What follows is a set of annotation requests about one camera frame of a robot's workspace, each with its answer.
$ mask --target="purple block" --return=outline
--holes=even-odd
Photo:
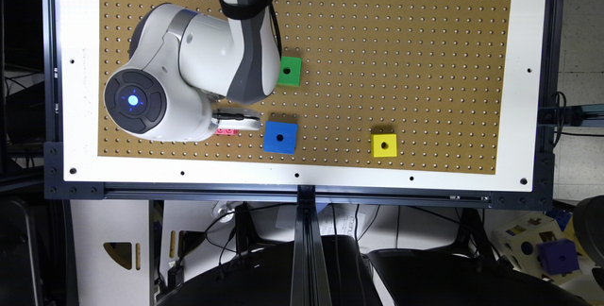
[[[556,275],[579,269],[575,243],[568,239],[537,244],[541,267],[545,272]]]

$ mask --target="pegboard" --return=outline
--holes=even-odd
[[[100,0],[100,94],[127,62],[136,24],[164,2],[224,17],[218,0]],[[277,86],[250,108],[263,123],[298,124],[294,155],[263,152],[263,128],[139,140],[116,127],[102,98],[98,155],[494,174],[510,3],[275,0],[284,56],[302,59],[300,87]],[[373,158],[370,135],[391,132],[398,155]]]

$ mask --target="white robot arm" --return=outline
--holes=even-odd
[[[259,129],[257,112],[218,110],[212,102],[253,104],[277,85],[271,1],[221,0],[227,22],[171,4],[154,8],[135,28],[130,61],[107,82],[109,116],[126,132],[158,141]]]

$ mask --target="blue block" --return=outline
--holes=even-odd
[[[549,212],[546,212],[545,215],[556,219],[556,222],[558,222],[558,226],[560,226],[560,230],[564,231],[566,229],[566,225],[568,225],[568,222],[570,221],[571,216],[573,216],[573,214],[571,214],[570,212],[565,212],[565,211],[560,211],[560,210],[552,210]]]
[[[568,239],[537,244],[539,260],[545,272],[556,275],[579,269],[575,243]]]
[[[298,125],[281,122],[266,122],[264,128],[265,152],[293,155],[295,150],[295,134]]]

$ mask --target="black chair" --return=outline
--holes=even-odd
[[[397,305],[589,305],[556,285],[483,257],[381,249],[369,253],[369,259]]]

